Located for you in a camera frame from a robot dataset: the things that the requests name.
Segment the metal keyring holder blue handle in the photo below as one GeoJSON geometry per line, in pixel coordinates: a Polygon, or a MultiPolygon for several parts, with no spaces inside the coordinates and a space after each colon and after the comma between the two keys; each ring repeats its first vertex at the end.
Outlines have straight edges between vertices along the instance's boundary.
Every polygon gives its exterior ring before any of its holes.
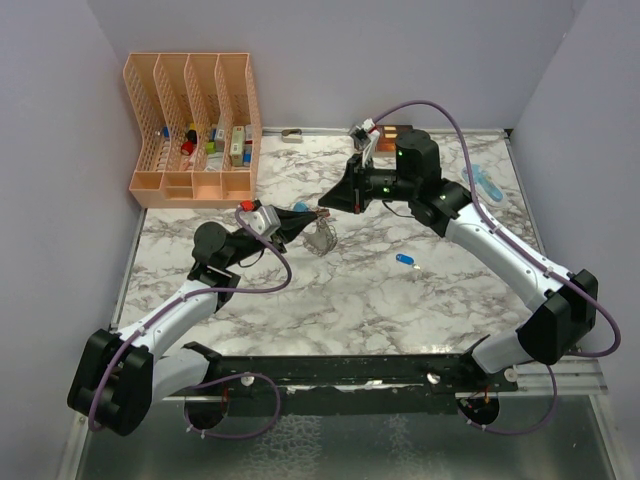
{"type": "MultiPolygon", "coordinates": [[[[294,211],[311,210],[316,213],[326,208],[311,208],[305,202],[296,202],[294,211]]],[[[332,225],[329,224],[329,218],[324,219],[318,216],[318,219],[311,223],[302,233],[303,246],[311,253],[318,257],[323,257],[330,253],[337,245],[337,234],[332,225]]]]}

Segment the blue key tag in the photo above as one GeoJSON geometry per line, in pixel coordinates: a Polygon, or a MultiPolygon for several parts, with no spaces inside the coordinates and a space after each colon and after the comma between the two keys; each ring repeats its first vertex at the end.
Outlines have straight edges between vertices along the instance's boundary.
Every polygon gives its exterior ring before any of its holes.
{"type": "Polygon", "coordinates": [[[421,267],[417,264],[415,259],[409,255],[399,253],[395,256],[395,259],[398,263],[403,264],[407,267],[410,267],[414,270],[420,271],[421,267]]]}

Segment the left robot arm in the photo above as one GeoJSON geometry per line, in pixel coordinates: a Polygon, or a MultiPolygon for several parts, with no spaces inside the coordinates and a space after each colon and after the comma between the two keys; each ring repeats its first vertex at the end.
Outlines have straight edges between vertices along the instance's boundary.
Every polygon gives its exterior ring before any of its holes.
{"type": "Polygon", "coordinates": [[[167,350],[197,323],[213,316],[236,294],[263,295],[286,288],[278,285],[242,288],[231,267],[266,251],[278,260],[286,246],[318,220],[315,211],[289,211],[257,201],[236,209],[238,230],[209,221],[193,237],[191,267],[186,281],[143,319],[118,331],[99,329],[86,342],[67,397],[68,406],[87,418],[93,432],[109,429],[126,436],[145,418],[153,401],[192,387],[206,395],[220,385],[221,371],[211,352],[183,347],[167,350]]]}

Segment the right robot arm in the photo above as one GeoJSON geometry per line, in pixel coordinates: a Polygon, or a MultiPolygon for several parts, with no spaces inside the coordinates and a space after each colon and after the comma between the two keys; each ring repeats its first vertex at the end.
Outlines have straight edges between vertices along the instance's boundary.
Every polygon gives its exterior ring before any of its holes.
{"type": "Polygon", "coordinates": [[[393,169],[375,167],[367,150],[354,154],[320,206],[361,214],[373,200],[404,202],[420,224],[470,252],[523,301],[530,318],[479,341],[470,350],[472,359],[460,365],[467,389],[483,390],[496,372],[511,365],[557,363],[594,327],[595,276],[587,270],[572,273],[544,258],[484,207],[476,207],[465,186],[443,177],[439,147],[428,133],[401,132],[395,150],[393,169]]]}

